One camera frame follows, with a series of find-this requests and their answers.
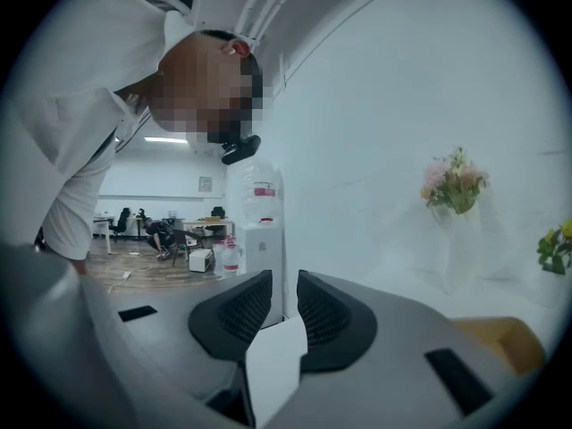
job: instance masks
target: water bottle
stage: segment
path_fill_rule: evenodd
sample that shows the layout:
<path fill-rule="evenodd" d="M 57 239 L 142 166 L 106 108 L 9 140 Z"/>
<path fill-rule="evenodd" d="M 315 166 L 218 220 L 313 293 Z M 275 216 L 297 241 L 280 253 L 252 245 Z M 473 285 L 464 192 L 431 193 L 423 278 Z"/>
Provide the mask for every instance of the water bottle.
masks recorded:
<path fill-rule="evenodd" d="M 223 278 L 234 276 L 239 271 L 239 251 L 233 237 L 226 240 L 226 250 L 223 252 Z"/>
<path fill-rule="evenodd" d="M 276 171 L 270 162 L 250 157 L 242 165 L 242 207 L 254 224 L 273 223 L 280 213 Z"/>
<path fill-rule="evenodd" d="M 214 274 L 216 276 L 223 276 L 223 252 L 226 250 L 226 244 L 219 241 L 213 244 L 214 252 Z"/>

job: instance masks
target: glass vase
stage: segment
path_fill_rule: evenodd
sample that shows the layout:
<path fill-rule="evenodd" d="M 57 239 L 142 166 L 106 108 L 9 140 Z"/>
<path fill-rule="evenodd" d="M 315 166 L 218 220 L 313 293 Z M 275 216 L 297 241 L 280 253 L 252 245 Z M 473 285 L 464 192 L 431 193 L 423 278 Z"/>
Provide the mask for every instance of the glass vase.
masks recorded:
<path fill-rule="evenodd" d="M 470 286 L 481 269 L 481 222 L 476 205 L 463 214 L 440 207 L 433 217 L 446 236 L 447 252 L 442 268 L 442 287 L 454 296 Z"/>

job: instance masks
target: black grille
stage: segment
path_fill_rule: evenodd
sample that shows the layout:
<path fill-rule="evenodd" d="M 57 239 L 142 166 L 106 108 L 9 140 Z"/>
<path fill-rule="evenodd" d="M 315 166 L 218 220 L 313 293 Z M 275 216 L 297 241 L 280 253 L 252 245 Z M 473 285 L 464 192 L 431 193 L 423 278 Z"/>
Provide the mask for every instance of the black grille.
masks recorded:
<path fill-rule="evenodd" d="M 189 329 L 213 358 L 244 363 L 272 305 L 272 272 L 257 276 L 199 303 Z"/>
<path fill-rule="evenodd" d="M 306 326 L 307 354 L 300 373 L 342 370 L 369 349 L 377 333 L 374 312 L 363 302 L 305 270 L 299 271 L 298 311 Z"/>
<path fill-rule="evenodd" d="M 334 341 L 349 326 L 351 312 L 330 294 L 303 279 L 298 281 L 298 291 L 308 351 Z"/>
<path fill-rule="evenodd" d="M 270 311 L 272 280 L 266 278 L 219 307 L 222 328 L 248 345 L 254 340 Z"/>

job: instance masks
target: white cabinet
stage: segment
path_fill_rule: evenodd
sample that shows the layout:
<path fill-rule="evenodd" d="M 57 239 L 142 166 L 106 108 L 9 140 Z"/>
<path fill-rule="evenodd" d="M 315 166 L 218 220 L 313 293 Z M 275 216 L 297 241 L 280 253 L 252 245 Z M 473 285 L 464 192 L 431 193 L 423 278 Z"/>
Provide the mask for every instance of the white cabinet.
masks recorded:
<path fill-rule="evenodd" d="M 237 226 L 239 273 L 272 270 L 272 307 L 263 327 L 282 321 L 282 227 Z"/>

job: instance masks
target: ear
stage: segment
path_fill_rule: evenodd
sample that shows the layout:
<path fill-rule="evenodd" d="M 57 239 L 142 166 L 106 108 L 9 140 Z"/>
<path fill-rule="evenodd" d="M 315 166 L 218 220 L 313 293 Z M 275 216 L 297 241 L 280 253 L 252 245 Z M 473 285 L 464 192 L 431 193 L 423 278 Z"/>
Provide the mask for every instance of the ear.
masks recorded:
<path fill-rule="evenodd" d="M 241 39 L 233 38 L 224 43 L 221 51 L 226 55 L 238 54 L 240 57 L 245 58 L 250 54 L 250 46 Z"/>

